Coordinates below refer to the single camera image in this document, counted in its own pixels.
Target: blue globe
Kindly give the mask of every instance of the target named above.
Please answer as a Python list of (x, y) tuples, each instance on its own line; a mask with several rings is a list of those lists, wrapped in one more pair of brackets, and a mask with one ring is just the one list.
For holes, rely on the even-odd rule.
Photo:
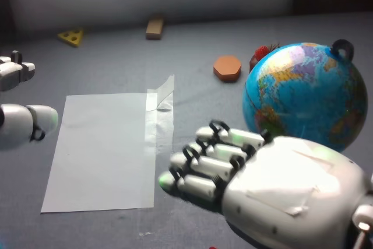
[(360, 133), (368, 111), (353, 46), (297, 43), (272, 51), (249, 74), (243, 111), (250, 131), (304, 138), (338, 152)]

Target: yellow triangle block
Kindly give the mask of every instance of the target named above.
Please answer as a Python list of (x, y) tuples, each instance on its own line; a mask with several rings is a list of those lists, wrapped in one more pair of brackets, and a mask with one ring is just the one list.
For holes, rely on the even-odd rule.
[(73, 29), (73, 30), (65, 31), (65, 32), (59, 33), (57, 36), (63, 42), (68, 43), (78, 48), (83, 37), (83, 29)]

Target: gray tablecloth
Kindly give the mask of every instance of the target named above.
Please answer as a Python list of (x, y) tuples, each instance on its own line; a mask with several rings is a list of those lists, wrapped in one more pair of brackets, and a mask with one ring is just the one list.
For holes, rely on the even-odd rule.
[[(175, 74), (174, 143), (157, 155), (156, 176), (168, 167), (171, 150), (193, 140), (211, 118), (245, 129), (242, 88), (248, 61), (260, 45), (345, 38), (355, 45), (354, 62), (368, 88), (370, 109), (358, 139), (345, 151), (373, 171), (373, 13), (304, 16), (240, 22), (166, 26), (161, 41), (146, 41), (145, 28), (87, 32), (72, 48), (55, 37), (7, 46), (36, 65), (35, 77), (1, 94), (2, 103), (45, 104), (62, 116), (70, 94), (145, 92)], [(236, 55), (242, 75), (222, 84), (213, 75), (220, 55)], [(253, 248), (237, 237), (224, 217), (168, 197), (157, 185), (154, 208), (40, 214), (58, 132), (39, 145), (0, 155), (0, 243), (6, 249)]]

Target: robotic hand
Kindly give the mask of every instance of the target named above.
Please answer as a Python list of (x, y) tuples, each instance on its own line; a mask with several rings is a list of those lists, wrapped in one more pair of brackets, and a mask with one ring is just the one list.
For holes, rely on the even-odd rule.
[(221, 213), (257, 248), (372, 246), (370, 179), (350, 159), (315, 142), (213, 120), (172, 155), (159, 184), (174, 197)]
[[(22, 55), (18, 51), (13, 51), (11, 57), (0, 57), (0, 92), (30, 80), (34, 74), (35, 65), (22, 62)], [(43, 140), (57, 125), (58, 114), (49, 106), (1, 104), (0, 150)]]

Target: strawberry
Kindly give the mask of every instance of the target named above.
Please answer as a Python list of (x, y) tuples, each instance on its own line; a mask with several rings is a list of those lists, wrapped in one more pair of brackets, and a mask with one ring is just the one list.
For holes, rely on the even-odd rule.
[(255, 51), (255, 58), (257, 61), (260, 61), (262, 58), (264, 58), (266, 55), (269, 54), (269, 49), (267, 46), (261, 46)]

